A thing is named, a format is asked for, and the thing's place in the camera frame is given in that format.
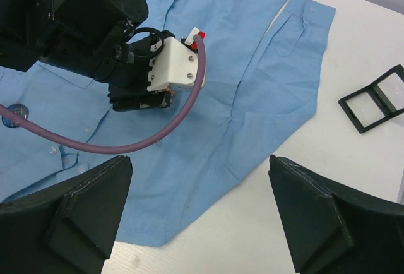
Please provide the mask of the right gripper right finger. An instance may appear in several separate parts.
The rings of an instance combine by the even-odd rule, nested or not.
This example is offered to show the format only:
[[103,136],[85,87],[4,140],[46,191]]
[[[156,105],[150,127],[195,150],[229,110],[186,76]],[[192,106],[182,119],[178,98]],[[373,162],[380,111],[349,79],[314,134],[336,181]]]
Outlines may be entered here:
[[268,172],[296,273],[403,273],[403,205],[271,155]]

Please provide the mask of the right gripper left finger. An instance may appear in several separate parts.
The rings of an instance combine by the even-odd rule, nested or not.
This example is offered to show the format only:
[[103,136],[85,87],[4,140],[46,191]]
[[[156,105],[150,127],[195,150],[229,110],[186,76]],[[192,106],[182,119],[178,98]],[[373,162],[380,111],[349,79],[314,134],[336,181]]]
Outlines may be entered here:
[[132,174],[130,158],[120,155],[1,203],[1,273],[101,273]]

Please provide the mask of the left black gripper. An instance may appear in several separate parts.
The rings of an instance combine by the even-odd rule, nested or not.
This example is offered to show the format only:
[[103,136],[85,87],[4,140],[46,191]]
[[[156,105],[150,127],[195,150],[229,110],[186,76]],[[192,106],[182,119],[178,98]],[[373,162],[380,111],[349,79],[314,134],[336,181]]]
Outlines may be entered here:
[[116,112],[128,112],[145,109],[164,109],[172,103],[172,90],[148,91],[148,82],[108,84],[108,98],[112,109]]

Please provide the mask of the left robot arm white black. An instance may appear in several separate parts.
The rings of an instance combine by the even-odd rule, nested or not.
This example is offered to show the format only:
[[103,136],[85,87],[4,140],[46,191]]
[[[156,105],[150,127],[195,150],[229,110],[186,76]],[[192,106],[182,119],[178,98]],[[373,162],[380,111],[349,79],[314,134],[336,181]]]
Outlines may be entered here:
[[1,66],[42,62],[105,83],[118,112],[167,108],[152,62],[172,34],[144,27],[148,12],[146,0],[1,0]]

